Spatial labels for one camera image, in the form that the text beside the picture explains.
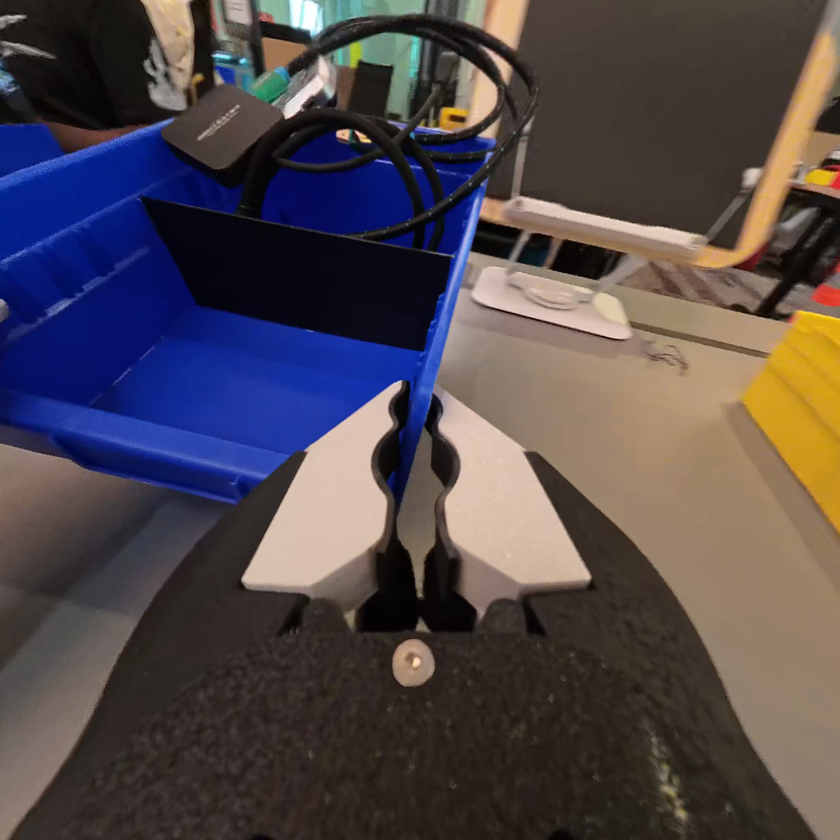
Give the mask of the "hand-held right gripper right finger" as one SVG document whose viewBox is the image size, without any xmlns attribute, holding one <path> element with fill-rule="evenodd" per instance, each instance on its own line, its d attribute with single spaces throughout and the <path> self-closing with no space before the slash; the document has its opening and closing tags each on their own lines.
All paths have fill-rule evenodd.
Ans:
<svg viewBox="0 0 840 840">
<path fill-rule="evenodd" d="M 421 601 L 431 631 L 470 632 L 495 602 L 589 586 L 532 453 L 440 387 L 426 430 L 440 484 Z"/>
</svg>

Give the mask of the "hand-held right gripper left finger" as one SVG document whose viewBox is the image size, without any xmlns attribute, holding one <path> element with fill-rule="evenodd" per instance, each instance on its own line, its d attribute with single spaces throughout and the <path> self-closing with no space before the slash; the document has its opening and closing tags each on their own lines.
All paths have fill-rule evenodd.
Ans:
<svg viewBox="0 0 840 840">
<path fill-rule="evenodd" d="M 328 601 L 358 612 L 364 631 L 414 629 L 413 562 L 390 486 L 410 398 L 409 382 L 394 382 L 308 446 L 242 574 L 246 590 Z"/>
</svg>

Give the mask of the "black square hub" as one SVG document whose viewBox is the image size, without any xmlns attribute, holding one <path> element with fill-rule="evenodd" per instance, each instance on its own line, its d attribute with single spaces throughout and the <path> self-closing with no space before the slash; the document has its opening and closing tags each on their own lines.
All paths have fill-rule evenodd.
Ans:
<svg viewBox="0 0 840 840">
<path fill-rule="evenodd" d="M 279 122 L 281 111 L 241 89 L 221 85 L 163 127 L 175 156 L 225 187 L 245 179 L 257 143 Z"/>
</svg>

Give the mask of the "silver switch box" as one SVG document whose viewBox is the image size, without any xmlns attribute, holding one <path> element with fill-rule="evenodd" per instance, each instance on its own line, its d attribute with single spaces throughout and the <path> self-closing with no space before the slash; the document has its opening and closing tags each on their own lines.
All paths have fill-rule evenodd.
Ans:
<svg viewBox="0 0 840 840">
<path fill-rule="evenodd" d="M 283 119 L 291 119 L 311 108 L 330 107 L 338 96 L 338 71 L 333 61 L 318 56 L 308 67 L 293 76 L 287 88 L 273 103 Z"/>
</svg>

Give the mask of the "grey desk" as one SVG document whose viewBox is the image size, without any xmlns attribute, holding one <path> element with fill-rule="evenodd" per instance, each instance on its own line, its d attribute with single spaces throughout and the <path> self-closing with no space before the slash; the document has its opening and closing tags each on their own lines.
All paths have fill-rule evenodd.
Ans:
<svg viewBox="0 0 840 840">
<path fill-rule="evenodd" d="M 753 746 L 838 838 L 838 534 L 740 403 L 785 326 L 620 290 L 626 342 L 491 311 L 471 255 L 437 383 L 634 541 Z M 73 750 L 144 610 L 229 511 L 2 447 L 2 838 Z"/>
</svg>

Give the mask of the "black bin divider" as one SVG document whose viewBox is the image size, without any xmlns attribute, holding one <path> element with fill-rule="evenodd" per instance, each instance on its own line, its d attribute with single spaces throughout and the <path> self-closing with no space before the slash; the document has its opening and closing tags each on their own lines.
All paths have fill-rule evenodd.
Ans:
<svg viewBox="0 0 840 840">
<path fill-rule="evenodd" d="M 204 308 L 403 350 L 426 347 L 452 257 L 145 196 Z"/>
</svg>

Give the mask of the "yellow plastic bin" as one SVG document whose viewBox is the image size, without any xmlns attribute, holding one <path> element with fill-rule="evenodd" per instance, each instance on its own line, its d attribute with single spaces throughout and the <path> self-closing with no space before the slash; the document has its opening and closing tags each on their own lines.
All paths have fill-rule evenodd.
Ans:
<svg viewBox="0 0 840 840">
<path fill-rule="evenodd" d="M 838 319 L 796 313 L 741 403 L 838 531 Z"/>
</svg>

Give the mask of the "dark panel with beige rim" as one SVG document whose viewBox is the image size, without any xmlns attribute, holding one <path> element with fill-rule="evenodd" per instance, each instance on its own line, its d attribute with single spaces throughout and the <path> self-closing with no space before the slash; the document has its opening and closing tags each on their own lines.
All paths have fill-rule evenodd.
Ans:
<svg viewBox="0 0 840 840">
<path fill-rule="evenodd" d="M 837 66 L 838 2 L 489 2 L 540 84 L 483 220 L 650 259 L 756 253 Z"/>
</svg>

